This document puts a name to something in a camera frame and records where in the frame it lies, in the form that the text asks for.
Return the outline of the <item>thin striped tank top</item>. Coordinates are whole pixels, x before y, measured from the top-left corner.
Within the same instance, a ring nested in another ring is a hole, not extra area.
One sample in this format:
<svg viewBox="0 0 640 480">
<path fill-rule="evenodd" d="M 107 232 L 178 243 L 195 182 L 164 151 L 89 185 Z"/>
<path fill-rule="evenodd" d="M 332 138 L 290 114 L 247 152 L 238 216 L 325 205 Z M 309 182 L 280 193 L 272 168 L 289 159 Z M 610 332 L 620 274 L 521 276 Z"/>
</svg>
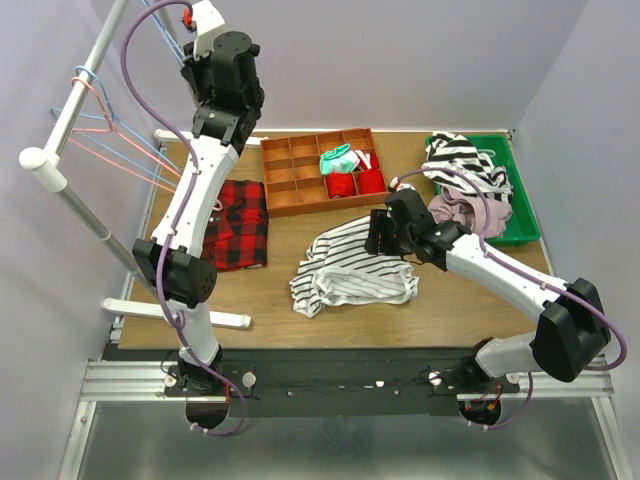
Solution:
<svg viewBox="0 0 640 480">
<path fill-rule="evenodd" d="M 361 217 L 316 237 L 289 282 L 293 311 L 312 318 L 326 307 L 404 304 L 418 294 L 414 267 L 398 256 L 365 250 L 369 218 Z"/>
</svg>

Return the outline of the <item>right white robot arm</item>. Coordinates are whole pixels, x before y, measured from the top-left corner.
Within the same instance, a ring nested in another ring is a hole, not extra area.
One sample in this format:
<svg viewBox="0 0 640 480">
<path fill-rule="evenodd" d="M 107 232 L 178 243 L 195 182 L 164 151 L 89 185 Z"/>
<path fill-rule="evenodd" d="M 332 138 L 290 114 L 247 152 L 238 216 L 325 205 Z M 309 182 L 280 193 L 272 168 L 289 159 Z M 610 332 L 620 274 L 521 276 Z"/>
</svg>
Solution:
<svg viewBox="0 0 640 480">
<path fill-rule="evenodd" d="M 569 383 L 587 369 L 611 340 L 596 287 L 543 274 L 486 245 L 462 224 L 437 222 L 413 190 L 391 193 L 370 213 L 365 249 L 372 255 L 415 256 L 462 275 L 522 312 L 534 331 L 488 338 L 462 357 L 454 372 L 480 392 L 511 373 L 544 372 Z"/>
</svg>

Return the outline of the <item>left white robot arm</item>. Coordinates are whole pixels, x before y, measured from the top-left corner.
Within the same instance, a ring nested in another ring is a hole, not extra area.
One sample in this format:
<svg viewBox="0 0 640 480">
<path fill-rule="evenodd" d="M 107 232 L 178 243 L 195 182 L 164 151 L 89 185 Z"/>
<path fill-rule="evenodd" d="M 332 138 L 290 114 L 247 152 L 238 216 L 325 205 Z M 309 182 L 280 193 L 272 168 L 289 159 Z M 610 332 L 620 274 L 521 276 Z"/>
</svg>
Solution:
<svg viewBox="0 0 640 480">
<path fill-rule="evenodd" d="M 240 31 L 221 33 L 198 57 L 186 46 L 181 71 L 199 103 L 192 138 L 178 133 L 189 156 L 170 205 L 150 239 L 135 241 L 133 256 L 157 292 L 162 313 L 179 336 L 178 377 L 201 395 L 221 393 L 221 349 L 207 301 L 217 279 L 202 259 L 204 235 L 226 177 L 261 117 L 264 91 L 256 72 L 260 48 Z"/>
</svg>

